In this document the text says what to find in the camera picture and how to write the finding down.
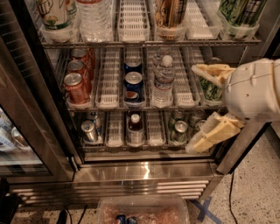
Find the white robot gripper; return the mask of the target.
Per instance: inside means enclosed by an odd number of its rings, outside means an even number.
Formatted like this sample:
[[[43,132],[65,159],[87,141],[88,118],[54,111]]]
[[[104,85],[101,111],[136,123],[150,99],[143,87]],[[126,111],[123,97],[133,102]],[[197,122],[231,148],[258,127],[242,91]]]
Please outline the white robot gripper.
[[[219,88],[223,85],[223,102],[230,113],[213,112],[195,128],[187,153],[202,153],[234,137],[244,121],[280,120],[280,59],[259,59],[236,69],[228,64],[196,64],[192,71]]]

